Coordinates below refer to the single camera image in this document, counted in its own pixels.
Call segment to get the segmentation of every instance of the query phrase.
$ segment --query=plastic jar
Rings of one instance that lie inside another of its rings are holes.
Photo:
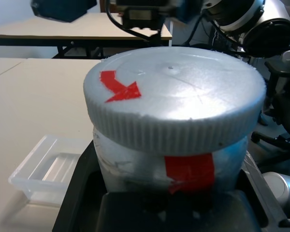
[[[88,73],[84,93],[108,191],[227,191],[265,84],[231,56],[161,47],[104,60]]]

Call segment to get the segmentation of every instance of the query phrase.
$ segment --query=transparent plastic tray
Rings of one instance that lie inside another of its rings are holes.
[[[35,202],[62,204],[77,161],[88,142],[44,136],[9,177],[16,189]]]

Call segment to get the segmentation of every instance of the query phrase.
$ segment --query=red arrow sticker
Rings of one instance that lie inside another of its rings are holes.
[[[215,181],[211,153],[190,157],[164,157],[167,176],[172,178],[171,194],[182,191],[194,193],[209,190]]]
[[[100,80],[105,87],[115,94],[106,102],[122,101],[141,97],[136,81],[129,86],[124,86],[116,80],[116,71],[102,71],[100,73]]]

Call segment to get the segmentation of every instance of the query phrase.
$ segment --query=black cable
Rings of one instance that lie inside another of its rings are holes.
[[[213,27],[218,31],[219,34],[221,34],[226,40],[228,40],[230,43],[235,44],[238,47],[242,47],[242,48],[246,48],[244,45],[242,45],[241,43],[234,41],[232,39],[230,39],[225,33],[223,33],[220,28],[216,25],[216,23],[212,20],[211,21]]]
[[[110,19],[110,21],[116,26],[118,27],[119,29],[131,34],[131,35],[134,35],[136,37],[139,37],[143,40],[146,40],[146,41],[150,41],[151,38],[146,36],[146,35],[143,35],[143,34],[140,34],[140,33],[137,33],[133,30],[130,30],[130,29],[123,29],[122,25],[120,23],[118,23],[114,18],[113,16],[111,15],[111,12],[110,12],[110,0],[105,0],[104,2],[104,7],[105,7],[105,11],[106,11],[106,14],[108,16],[108,18]]]
[[[205,29],[205,26],[204,26],[203,20],[201,21],[201,24],[202,24],[202,27],[203,27],[203,30],[204,30],[205,34],[206,34],[207,37],[209,38],[209,35],[208,35],[208,33],[207,33],[206,29]]]
[[[232,40],[231,38],[229,38],[225,33],[223,33],[220,28],[214,23],[214,21],[212,20],[211,21],[212,25],[214,26],[214,28],[219,32],[220,35],[222,35],[226,40],[228,40],[230,43],[238,46],[238,47],[242,47],[243,49],[248,49],[249,47],[246,47],[244,46],[243,44],[237,42],[237,41],[234,41]],[[290,46],[288,47],[282,47],[282,48],[261,48],[263,51],[277,51],[277,52],[285,52],[285,51],[288,51],[290,50]]]
[[[194,45],[191,45],[190,47],[194,47],[194,48],[201,48],[201,49],[206,49],[206,50],[211,50],[211,51],[217,51],[217,52],[222,52],[228,55],[237,55],[237,56],[241,56],[241,57],[250,57],[251,55],[247,52],[235,52],[235,51],[230,51],[230,50],[226,50],[226,49],[221,49],[221,48],[216,48],[213,47],[209,44],[204,44],[204,43],[197,43]]]
[[[196,21],[195,25],[194,25],[194,28],[189,36],[189,38],[184,42],[182,43],[180,46],[181,47],[186,47],[186,46],[190,46],[190,41],[192,40],[193,36],[194,36],[194,33],[195,31],[197,30],[198,28],[198,25],[200,24],[202,18],[204,17],[204,14],[201,14],[200,17],[198,18],[198,20]]]

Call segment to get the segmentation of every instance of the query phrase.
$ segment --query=table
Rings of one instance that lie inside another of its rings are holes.
[[[121,20],[118,14],[113,14],[113,17],[118,22]],[[135,31],[146,36],[156,33],[149,29]],[[165,46],[172,39],[165,25],[161,31],[161,39]],[[0,46],[56,46],[58,58],[63,58],[71,47],[85,47],[89,58],[90,50],[96,47],[141,48],[148,47],[148,43],[117,28],[106,13],[87,13],[72,23],[33,17],[0,26]]]
[[[59,208],[28,203],[8,177],[45,134],[89,144],[83,80],[99,62],[0,58],[0,232],[52,230]]]

